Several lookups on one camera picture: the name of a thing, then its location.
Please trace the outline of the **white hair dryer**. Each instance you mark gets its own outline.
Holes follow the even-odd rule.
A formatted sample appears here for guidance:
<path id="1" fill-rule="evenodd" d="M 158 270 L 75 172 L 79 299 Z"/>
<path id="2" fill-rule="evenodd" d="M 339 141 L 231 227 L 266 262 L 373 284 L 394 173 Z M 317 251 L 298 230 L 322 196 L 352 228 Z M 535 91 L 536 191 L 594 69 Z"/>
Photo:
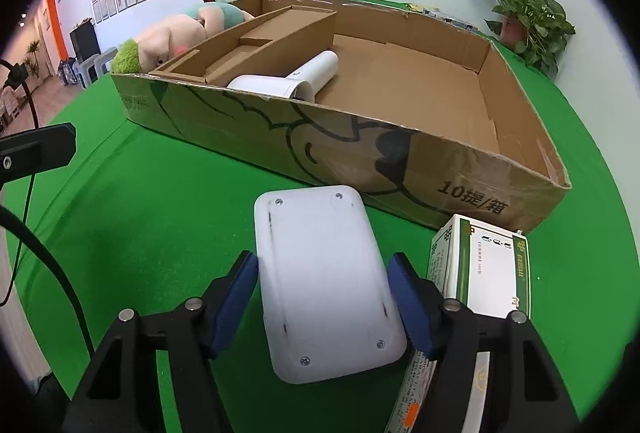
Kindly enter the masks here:
<path id="1" fill-rule="evenodd" d="M 228 89 L 314 104 L 316 95 L 337 75 L 338 56 L 323 51 L 286 77 L 242 75 L 228 84 Z"/>

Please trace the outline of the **green white medicine box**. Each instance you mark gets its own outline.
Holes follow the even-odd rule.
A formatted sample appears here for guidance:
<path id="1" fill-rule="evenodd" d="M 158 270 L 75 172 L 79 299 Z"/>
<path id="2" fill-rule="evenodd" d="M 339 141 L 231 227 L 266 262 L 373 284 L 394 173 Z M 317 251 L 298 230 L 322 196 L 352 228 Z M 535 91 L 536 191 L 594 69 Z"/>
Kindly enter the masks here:
<path id="1" fill-rule="evenodd" d="M 426 278 L 443 297 L 454 297 L 478 315 L 528 315 L 532 307 L 526 237 L 479 219 L 456 214 L 437 232 Z M 423 353 L 412 353 L 387 432 L 413 430 L 435 369 Z"/>

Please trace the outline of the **right potted green plant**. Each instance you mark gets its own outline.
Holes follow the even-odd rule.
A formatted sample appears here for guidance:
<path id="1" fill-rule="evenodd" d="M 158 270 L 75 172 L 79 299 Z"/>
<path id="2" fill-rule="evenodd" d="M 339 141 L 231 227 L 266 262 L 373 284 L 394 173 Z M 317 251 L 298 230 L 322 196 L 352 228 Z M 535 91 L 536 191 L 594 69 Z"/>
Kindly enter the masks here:
<path id="1" fill-rule="evenodd" d="M 486 19 L 487 28 L 526 66 L 554 79 L 568 42 L 576 34 L 562 4 L 557 0 L 494 2 L 491 11 L 500 19 Z"/>

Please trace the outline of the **large cardboard box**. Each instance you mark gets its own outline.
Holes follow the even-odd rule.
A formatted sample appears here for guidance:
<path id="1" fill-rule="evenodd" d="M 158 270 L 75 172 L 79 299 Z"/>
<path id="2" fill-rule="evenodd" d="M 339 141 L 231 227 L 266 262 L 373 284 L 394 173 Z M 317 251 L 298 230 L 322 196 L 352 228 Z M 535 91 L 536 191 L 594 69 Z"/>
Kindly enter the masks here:
<path id="1" fill-rule="evenodd" d="M 337 12 L 337 75 L 314 104 L 147 74 L 114 74 L 135 123 L 436 227 L 454 213 L 531 231 L 570 191 L 552 139 L 489 40 L 353 0 L 239 0 Z"/>

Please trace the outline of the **pink pig plush toy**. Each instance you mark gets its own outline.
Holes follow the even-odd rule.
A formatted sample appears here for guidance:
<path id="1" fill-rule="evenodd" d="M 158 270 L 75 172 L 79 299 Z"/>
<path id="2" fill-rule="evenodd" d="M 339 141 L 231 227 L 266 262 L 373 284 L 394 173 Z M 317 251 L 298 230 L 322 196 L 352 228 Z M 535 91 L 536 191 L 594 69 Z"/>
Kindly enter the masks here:
<path id="1" fill-rule="evenodd" d="M 230 3 L 195 5 L 186 14 L 166 17 L 126 40 L 111 61 L 111 72 L 147 74 L 194 45 L 253 18 Z"/>

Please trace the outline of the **long cardboard insert tray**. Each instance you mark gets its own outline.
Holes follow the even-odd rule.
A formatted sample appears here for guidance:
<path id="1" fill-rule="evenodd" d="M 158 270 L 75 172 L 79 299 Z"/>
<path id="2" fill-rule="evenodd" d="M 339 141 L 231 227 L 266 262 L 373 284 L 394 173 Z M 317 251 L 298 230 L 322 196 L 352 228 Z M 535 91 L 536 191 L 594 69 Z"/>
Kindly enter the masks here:
<path id="1" fill-rule="evenodd" d="M 336 18 L 324 8 L 279 8 L 216 34 L 151 74 L 220 88 L 242 75 L 284 77 L 332 46 Z"/>

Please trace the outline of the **green cloth table cover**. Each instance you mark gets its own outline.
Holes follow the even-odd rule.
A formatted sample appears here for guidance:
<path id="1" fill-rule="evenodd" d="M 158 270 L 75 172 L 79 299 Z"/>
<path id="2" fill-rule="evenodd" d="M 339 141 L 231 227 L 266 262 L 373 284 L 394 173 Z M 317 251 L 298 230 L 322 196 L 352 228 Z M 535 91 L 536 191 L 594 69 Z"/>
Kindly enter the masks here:
<path id="1" fill-rule="evenodd" d="M 600 150 L 560 90 L 499 51 L 533 104 L 570 177 L 570 191 L 528 241 L 528 314 L 585 415 L 620 372 L 639 328 L 639 262 L 620 193 Z M 73 392 L 88 342 L 103 339 L 122 309 L 146 316 L 178 309 L 255 245 L 262 194 L 310 184 L 131 121 L 113 77 L 65 110 L 77 150 L 64 168 L 4 190 L 9 210 L 60 263 L 86 315 L 78 323 L 60 284 L 27 249 L 15 294 L 50 370 Z M 403 252 L 424 273 L 437 228 L 367 203 L 382 257 Z"/>

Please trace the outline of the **white plastic device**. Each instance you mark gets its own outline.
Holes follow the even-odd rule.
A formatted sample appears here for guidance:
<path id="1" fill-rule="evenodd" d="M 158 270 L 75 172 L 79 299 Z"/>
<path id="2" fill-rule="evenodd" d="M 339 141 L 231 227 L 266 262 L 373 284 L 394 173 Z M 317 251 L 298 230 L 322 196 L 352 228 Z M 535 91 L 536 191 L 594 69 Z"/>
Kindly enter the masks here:
<path id="1" fill-rule="evenodd" d="M 264 327 L 282 381 L 344 377 L 404 355 L 405 329 L 357 190 L 264 193 L 254 227 Z"/>

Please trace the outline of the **yellow paper packet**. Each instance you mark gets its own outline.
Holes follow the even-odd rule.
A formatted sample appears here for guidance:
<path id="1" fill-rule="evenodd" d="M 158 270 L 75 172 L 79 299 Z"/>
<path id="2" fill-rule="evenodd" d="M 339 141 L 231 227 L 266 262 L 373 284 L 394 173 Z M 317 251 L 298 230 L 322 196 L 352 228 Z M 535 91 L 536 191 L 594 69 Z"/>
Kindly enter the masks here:
<path id="1" fill-rule="evenodd" d="M 440 11 L 438 8 L 428 8 L 427 6 L 420 4 L 408 3 L 407 8 L 409 12 L 413 12 L 416 14 L 422 14 L 430 17 L 438 17 L 440 15 Z"/>

